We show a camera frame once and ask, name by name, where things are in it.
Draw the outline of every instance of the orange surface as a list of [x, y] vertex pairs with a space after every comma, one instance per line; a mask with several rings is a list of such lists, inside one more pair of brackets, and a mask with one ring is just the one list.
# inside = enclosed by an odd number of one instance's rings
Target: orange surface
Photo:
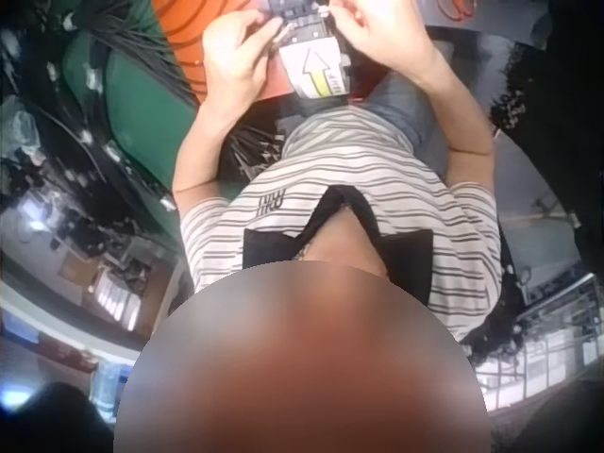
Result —
[[[161, 29], [200, 103], [206, 99], [206, 72], [201, 45], [204, 30], [223, 14], [257, 8], [258, 4], [259, 0], [153, 0]], [[268, 81], [260, 99], [293, 91], [280, 58], [272, 58]]]

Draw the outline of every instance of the wire bundle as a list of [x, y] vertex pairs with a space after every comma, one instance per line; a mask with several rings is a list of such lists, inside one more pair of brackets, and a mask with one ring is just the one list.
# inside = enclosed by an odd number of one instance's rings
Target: wire bundle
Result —
[[[191, 88], [175, 61], [170, 44], [158, 32], [148, 4], [146, 9], [133, 8], [129, 0], [82, 2], [72, 21], [75, 27], [89, 31], [111, 50], [139, 65], [176, 97], [196, 107], [196, 95], [206, 92], [206, 84], [199, 82], [199, 89]], [[144, 14], [152, 15], [153, 19], [137, 19]]]
[[[156, 13], [160, 17], [175, 2], [168, 2], [165, 7], [155, 12], [146, 2], [139, 2], [137, 5], [133, 5], [130, 0], [82, 2], [74, 12], [72, 21], [77, 29], [89, 31], [99, 43], [138, 64], [177, 98], [196, 108], [197, 95], [206, 93], [206, 82], [188, 80], [183, 75], [170, 43], [159, 31], [156, 19]], [[239, 123], [225, 140], [219, 180], [248, 183], [280, 159], [282, 145], [283, 140], [280, 137]]]

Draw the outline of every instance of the black cable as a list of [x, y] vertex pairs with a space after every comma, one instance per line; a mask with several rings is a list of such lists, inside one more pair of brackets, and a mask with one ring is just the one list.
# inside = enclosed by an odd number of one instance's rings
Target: black cable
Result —
[[96, 160], [95, 160], [94, 156], [91, 154], [90, 150], [81, 142], [79, 137], [77, 137], [76, 134], [67, 125], [65, 125], [60, 119], [56, 118], [51, 113], [44, 110], [42, 107], [30, 102], [28, 99], [25, 99], [22, 97], [22, 98], [20, 98], [20, 100], [22, 102], [24, 102], [28, 107], [35, 109], [36, 111], [41, 113], [43, 116], [48, 118], [55, 125], [59, 126], [61, 129], [63, 129], [63, 131], [65, 131], [72, 139], [74, 139], [74, 141], [79, 145], [79, 147], [82, 148], [84, 150], [84, 152], [88, 155], [89, 159], [91, 160], [92, 165], [94, 166], [95, 170], [100, 175], [103, 182], [107, 183], [107, 180], [105, 179], [105, 176], [103, 175], [103, 172], [101, 172], [101, 169], [99, 168], [98, 164], [96, 163]]

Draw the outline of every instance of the finger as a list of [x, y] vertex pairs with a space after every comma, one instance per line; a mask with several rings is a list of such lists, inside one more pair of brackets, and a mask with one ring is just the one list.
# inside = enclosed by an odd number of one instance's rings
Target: finger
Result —
[[329, 10], [336, 21], [336, 26], [344, 37], [355, 47], [362, 47], [362, 43], [367, 36], [367, 29], [359, 25], [352, 12], [342, 7], [330, 7]]
[[248, 27], [253, 24], [263, 24], [264, 22], [266, 22], [266, 14], [257, 9], [237, 11], [233, 14], [238, 14], [239, 19], [242, 21], [242, 25], [245, 27]]
[[256, 80], [266, 80], [266, 74], [268, 73], [268, 52], [264, 52], [254, 70], [254, 78]]
[[262, 53], [273, 42], [273, 38], [283, 25], [283, 19], [275, 17], [268, 21], [260, 30], [250, 36], [237, 51], [237, 57], [246, 67], [254, 67]]

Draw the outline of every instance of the short sleeve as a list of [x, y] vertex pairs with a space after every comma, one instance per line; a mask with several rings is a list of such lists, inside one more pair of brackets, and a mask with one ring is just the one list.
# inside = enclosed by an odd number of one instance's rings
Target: short sleeve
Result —
[[461, 209], [464, 211], [473, 229], [482, 239], [481, 274], [487, 298], [488, 311], [484, 312], [481, 321], [468, 326], [463, 336], [484, 322], [484, 318], [493, 310], [501, 293], [501, 237], [497, 222], [495, 197], [487, 189], [476, 183], [461, 183], [450, 189]]
[[210, 198], [195, 206], [180, 223], [182, 242], [193, 277], [195, 289], [202, 286], [204, 275], [204, 248], [211, 240], [211, 232], [228, 207], [225, 198]]

